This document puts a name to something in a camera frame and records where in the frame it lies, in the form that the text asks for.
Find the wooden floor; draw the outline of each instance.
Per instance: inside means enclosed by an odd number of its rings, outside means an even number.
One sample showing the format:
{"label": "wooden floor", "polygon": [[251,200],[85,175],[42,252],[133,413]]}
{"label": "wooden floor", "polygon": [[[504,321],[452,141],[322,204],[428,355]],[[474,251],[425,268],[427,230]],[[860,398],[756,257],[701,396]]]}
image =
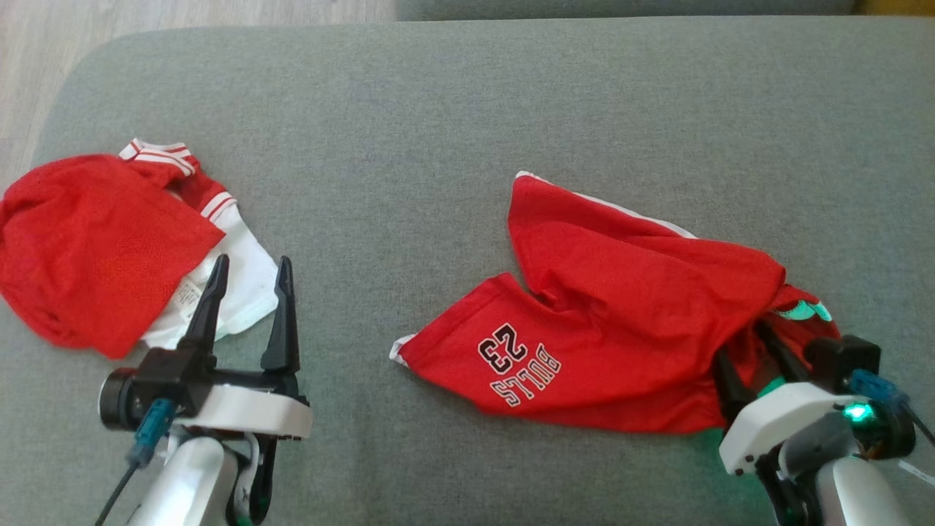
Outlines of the wooden floor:
{"label": "wooden floor", "polygon": [[68,72],[116,37],[180,27],[395,18],[395,0],[0,0],[0,190],[30,167]]}

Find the green led light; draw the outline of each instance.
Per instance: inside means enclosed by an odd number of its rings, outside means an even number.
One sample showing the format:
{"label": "green led light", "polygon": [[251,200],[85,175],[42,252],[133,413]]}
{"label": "green led light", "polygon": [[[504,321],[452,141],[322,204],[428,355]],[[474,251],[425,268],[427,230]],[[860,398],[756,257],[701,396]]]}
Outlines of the green led light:
{"label": "green led light", "polygon": [[844,408],[844,416],[852,422],[863,422],[873,416],[873,408],[865,403],[855,403]]}

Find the robotic arm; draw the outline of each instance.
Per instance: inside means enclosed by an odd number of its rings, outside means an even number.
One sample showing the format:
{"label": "robotic arm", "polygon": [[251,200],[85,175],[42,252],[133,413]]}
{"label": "robotic arm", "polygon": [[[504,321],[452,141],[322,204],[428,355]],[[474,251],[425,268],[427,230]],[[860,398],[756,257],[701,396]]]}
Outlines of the robotic arm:
{"label": "robotic arm", "polygon": [[217,369],[212,354],[230,262],[220,256],[175,350],[151,349],[139,367],[110,374],[98,400],[101,421],[135,431],[130,468],[108,501],[146,467],[168,435],[165,467],[127,522],[132,526],[252,526],[266,517],[280,440],[311,432],[309,401],[298,391],[298,331],[292,263],[280,262],[279,306],[259,372]]}
{"label": "robotic arm", "polygon": [[908,397],[876,376],[880,347],[854,336],[816,340],[805,351],[809,373],[769,326],[757,333],[787,383],[757,398],[726,351],[715,355],[727,472],[759,479],[779,526],[908,526],[869,462],[915,447]]}

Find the camera lens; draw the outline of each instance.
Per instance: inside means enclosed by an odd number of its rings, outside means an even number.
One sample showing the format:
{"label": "camera lens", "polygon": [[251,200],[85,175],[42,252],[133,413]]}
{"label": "camera lens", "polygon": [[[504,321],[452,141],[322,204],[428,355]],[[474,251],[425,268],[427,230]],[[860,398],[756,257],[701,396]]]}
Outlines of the camera lens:
{"label": "camera lens", "polygon": [[109,430],[136,431],[142,420],[142,406],[134,394],[133,378],[137,370],[130,367],[115,369],[97,397],[97,414]]}

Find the gray upholstered ottoman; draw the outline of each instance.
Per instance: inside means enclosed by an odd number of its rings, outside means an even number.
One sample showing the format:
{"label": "gray upholstered ottoman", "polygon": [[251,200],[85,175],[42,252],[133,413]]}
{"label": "gray upholstered ottoman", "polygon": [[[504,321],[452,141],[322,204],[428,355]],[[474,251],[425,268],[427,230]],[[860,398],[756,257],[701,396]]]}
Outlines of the gray upholstered ottoman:
{"label": "gray upholstered ottoman", "polygon": [[[184,141],[293,258],[316,423],[280,448],[268,524],[766,524],[757,482],[723,472],[718,431],[484,416],[389,345],[515,270],[505,213],[524,168],[770,252],[885,348],[885,374],[935,419],[932,49],[933,21],[865,18],[154,33],[74,71],[36,163]],[[221,341],[222,365],[252,367],[268,330]],[[0,523],[88,524],[131,443],[95,412],[117,364],[49,347],[5,304],[0,335]],[[932,448],[913,462],[935,470]],[[885,471],[927,523],[931,488]]]}

